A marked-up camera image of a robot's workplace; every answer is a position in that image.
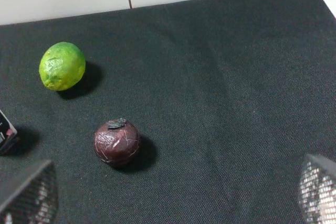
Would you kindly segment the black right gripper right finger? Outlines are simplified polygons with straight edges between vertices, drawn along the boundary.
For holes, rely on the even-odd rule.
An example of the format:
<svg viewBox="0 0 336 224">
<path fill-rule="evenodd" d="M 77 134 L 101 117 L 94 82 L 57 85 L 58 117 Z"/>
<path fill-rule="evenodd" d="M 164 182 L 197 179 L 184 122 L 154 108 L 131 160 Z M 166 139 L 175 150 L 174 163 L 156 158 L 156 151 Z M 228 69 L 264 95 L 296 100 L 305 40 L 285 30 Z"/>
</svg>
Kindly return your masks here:
<svg viewBox="0 0 336 224">
<path fill-rule="evenodd" d="M 335 162 L 322 155 L 305 156 L 298 205 L 305 223 L 335 223 Z"/>
</svg>

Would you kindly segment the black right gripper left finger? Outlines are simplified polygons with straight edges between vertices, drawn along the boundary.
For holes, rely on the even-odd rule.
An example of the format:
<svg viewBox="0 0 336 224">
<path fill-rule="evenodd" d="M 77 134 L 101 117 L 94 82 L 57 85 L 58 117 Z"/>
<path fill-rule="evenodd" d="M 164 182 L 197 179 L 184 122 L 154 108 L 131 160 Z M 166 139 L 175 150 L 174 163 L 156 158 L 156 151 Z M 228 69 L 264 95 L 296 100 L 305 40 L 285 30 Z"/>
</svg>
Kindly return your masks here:
<svg viewBox="0 0 336 224">
<path fill-rule="evenodd" d="M 1 223 L 54 223 L 57 210 L 57 176 L 51 160 L 29 165 L 1 183 Z"/>
</svg>

